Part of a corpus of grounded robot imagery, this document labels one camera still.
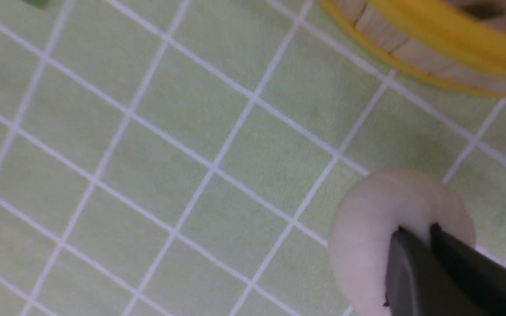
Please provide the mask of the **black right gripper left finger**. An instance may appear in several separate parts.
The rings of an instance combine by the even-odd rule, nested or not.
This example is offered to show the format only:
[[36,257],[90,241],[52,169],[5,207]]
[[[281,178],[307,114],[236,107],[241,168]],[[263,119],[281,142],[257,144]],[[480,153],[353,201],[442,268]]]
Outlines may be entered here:
[[409,230],[391,236],[385,278],[385,307],[392,316],[471,316],[473,304]]

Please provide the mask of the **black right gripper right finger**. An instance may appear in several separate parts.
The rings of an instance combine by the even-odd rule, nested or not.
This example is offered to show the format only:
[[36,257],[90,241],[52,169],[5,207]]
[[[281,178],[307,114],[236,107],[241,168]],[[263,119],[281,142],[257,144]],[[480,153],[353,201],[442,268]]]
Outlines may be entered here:
[[442,230],[430,227],[436,260],[474,306],[489,316],[506,316],[506,268]]

